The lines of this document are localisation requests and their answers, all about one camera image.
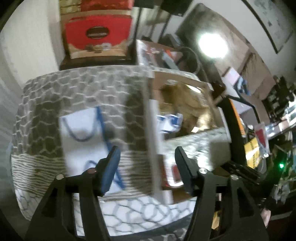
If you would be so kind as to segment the white blue paper bag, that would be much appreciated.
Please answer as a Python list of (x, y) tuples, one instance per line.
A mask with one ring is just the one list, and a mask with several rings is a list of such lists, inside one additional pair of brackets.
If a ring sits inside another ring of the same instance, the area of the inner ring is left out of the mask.
[(95, 167), (111, 151), (98, 106), (59, 117), (59, 131), (67, 176), (77, 176)]

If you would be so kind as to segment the blue white figurine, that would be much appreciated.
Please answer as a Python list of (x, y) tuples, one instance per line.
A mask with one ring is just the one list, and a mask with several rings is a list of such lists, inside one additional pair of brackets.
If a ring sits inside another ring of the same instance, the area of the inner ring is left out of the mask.
[(157, 128), (160, 133), (177, 133), (181, 129), (182, 122), (181, 113), (157, 115)]

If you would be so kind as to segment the white cardboard tray box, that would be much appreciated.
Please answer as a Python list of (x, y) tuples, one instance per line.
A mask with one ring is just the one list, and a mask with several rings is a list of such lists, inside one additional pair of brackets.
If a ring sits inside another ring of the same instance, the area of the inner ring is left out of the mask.
[(170, 205), (189, 198), (175, 161), (180, 146), (199, 167), (213, 171), (230, 160), (231, 137), (212, 87), (195, 75), (157, 69), (143, 85), (152, 194)]

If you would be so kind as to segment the large gold foil bag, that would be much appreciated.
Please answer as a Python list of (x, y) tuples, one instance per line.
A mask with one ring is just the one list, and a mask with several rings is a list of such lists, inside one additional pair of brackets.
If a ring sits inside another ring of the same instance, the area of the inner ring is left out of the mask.
[(177, 133), (164, 133), (166, 139), (187, 136), (217, 127), (212, 108), (203, 90), (184, 83), (166, 84), (160, 89), (159, 114), (183, 115)]

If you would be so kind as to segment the yellow black booklet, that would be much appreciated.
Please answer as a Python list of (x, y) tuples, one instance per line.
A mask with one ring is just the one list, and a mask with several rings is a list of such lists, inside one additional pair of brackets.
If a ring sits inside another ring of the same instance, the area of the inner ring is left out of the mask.
[(249, 168), (257, 168), (262, 160), (259, 144), (260, 142), (254, 137), (244, 145), (246, 163)]

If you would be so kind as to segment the black storage bin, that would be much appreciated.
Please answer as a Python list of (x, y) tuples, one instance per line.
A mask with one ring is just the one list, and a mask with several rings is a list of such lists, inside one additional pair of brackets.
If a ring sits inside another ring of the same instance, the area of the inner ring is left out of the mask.
[(247, 166), (244, 145), (248, 141), (250, 141), (252, 138), (256, 137), (257, 140), (260, 142), (259, 144), (260, 154), (262, 155), (262, 160), (259, 163), (259, 166), (260, 166), (263, 160), (266, 159), (270, 154), (267, 133), (265, 130), (265, 124), (257, 123), (251, 126), (245, 125), (246, 137), (243, 138), (240, 133), (238, 122), (236, 120), (236, 117), (229, 99), (233, 100), (234, 105), (236, 103), (240, 103), (240, 99), (236, 97), (227, 96), (217, 104), (217, 106), (220, 107), (223, 111), (223, 114), (225, 116), (225, 120), (227, 123), (227, 128), (230, 133), (231, 159), (229, 162), (234, 162), (235, 164), (238, 164), (238, 165)]

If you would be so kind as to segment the orange white box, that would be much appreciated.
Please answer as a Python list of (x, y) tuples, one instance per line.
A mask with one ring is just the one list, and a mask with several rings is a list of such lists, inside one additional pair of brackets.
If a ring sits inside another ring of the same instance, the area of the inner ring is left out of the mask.
[(232, 99), (229, 99), (230, 100), (230, 103), (231, 103), (231, 106), (233, 108), (233, 111), (234, 111), (234, 114), (235, 114), (235, 117), (236, 117), (236, 120), (238, 122), (238, 126), (239, 126), (239, 130), (240, 130), (240, 133), (242, 135), (243, 138), (246, 137), (246, 130), (245, 130), (245, 125), (244, 125), (244, 122), (243, 120), (241, 119), (235, 105), (234, 105), (234, 102)]

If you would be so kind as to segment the pink box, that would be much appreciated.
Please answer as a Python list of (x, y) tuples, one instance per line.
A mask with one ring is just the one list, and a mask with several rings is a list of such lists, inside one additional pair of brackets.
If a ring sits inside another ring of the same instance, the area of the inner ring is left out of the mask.
[(239, 78), (240, 74), (233, 67), (230, 67), (223, 77), (223, 79), (226, 80), (232, 86), (235, 85)]

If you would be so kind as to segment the cluttered cardboard box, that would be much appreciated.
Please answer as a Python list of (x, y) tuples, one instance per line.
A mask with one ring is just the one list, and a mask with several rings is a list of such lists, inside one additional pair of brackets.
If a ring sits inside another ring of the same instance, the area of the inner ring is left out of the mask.
[(174, 49), (144, 40), (136, 41), (137, 64), (185, 72), (194, 72), (197, 67), (195, 54), (186, 48)]

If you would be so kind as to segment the bright lamp device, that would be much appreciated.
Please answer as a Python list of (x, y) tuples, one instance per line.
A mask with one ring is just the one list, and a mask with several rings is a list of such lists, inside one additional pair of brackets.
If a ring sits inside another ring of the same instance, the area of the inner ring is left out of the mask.
[(211, 59), (222, 59), (229, 52), (229, 47), (218, 33), (204, 33), (198, 40), (201, 52)]

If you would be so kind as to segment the red collection gift bag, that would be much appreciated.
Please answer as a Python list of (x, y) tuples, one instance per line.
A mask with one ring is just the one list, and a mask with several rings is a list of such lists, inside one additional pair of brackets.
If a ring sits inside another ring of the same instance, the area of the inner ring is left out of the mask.
[(129, 15), (91, 15), (72, 18), (65, 24), (71, 59), (125, 56), (132, 17)]

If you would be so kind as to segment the red floral gift box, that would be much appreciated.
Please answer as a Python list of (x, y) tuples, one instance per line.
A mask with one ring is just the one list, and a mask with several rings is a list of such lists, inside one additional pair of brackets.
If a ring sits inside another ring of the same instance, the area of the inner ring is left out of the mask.
[(131, 10), (134, 0), (82, 0), (81, 11)]

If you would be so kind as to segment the stacked gold small boxes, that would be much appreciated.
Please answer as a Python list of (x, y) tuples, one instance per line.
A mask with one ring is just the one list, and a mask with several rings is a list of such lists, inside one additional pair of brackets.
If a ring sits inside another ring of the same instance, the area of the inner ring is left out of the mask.
[(81, 0), (60, 0), (60, 14), (67, 15), (81, 11)]

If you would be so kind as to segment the framed wall painting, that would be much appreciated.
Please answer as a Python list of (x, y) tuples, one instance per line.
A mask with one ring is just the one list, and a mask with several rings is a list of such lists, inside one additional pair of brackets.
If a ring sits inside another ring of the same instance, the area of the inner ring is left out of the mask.
[(274, 1), (242, 0), (267, 34), (278, 54), (293, 34), (292, 27)]

